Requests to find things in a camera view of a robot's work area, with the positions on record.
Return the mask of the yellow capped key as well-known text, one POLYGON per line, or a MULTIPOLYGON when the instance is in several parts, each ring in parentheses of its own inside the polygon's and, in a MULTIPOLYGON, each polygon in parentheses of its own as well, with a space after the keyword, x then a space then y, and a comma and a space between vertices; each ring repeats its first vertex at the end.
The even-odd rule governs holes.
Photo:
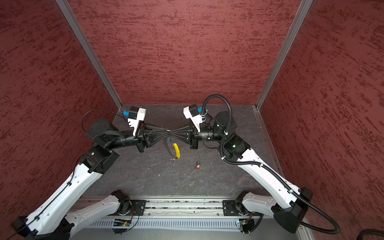
POLYGON ((174 149, 176 151, 177 159, 180 159, 181 158, 181 152, 180 152, 179 146, 176 143, 173 143, 173 146, 174 146, 174 149))

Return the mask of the metal keyring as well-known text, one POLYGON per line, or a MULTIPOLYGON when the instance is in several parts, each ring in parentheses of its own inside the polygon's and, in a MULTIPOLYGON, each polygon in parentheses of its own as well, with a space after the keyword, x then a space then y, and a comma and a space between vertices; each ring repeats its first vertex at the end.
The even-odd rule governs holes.
POLYGON ((171 160, 175 161, 181 157, 180 149, 171 137, 171 130, 166 130, 166 133, 168 135, 163 139, 163 145, 165 146, 167 152, 171 155, 171 160))

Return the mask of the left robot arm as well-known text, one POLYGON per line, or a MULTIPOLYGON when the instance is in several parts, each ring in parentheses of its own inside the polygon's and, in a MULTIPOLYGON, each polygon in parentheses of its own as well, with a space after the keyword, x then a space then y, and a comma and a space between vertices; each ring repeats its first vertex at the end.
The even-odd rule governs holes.
POLYGON ((111 214, 133 217, 135 208, 130 197, 116 190, 104 200, 78 212, 71 207, 83 193, 105 174, 119 155, 114 149, 136 146, 139 151, 157 144, 170 130, 129 120, 132 131, 119 131, 107 119, 95 121, 86 132, 94 146, 77 162, 64 183, 34 212, 12 223, 17 235, 26 240, 68 240, 92 222, 111 214))

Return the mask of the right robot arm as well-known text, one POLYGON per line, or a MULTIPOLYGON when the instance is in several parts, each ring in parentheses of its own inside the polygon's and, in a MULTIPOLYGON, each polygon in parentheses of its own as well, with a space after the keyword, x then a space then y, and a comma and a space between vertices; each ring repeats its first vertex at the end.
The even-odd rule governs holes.
POLYGON ((305 223, 303 219, 310 209, 312 192, 299 188, 273 170, 254 149, 236 134, 237 123, 229 112, 217 114, 211 126, 202 126, 207 114, 200 109, 185 107, 183 114, 190 121, 184 128, 186 142, 197 149, 200 142, 218 142, 218 151, 227 164, 238 166, 251 175, 271 198, 244 191, 236 199, 238 212, 245 215, 257 212, 273 217, 286 231, 294 234, 305 223))

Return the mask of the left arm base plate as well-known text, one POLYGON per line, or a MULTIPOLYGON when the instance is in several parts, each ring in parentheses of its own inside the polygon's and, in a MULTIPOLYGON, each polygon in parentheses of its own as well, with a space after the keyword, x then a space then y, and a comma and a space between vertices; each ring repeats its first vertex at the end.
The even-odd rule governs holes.
POLYGON ((144 214, 146 203, 146 200, 125 200, 120 203, 117 214, 120 216, 132 216, 134 214, 142 216, 144 214))

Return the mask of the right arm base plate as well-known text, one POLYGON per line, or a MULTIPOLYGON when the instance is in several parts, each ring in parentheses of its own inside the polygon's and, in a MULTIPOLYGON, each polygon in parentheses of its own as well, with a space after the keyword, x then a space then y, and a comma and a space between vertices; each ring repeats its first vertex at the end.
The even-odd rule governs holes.
POLYGON ((222 204, 224 216, 248 216, 250 213, 239 201, 223 200, 222 204))

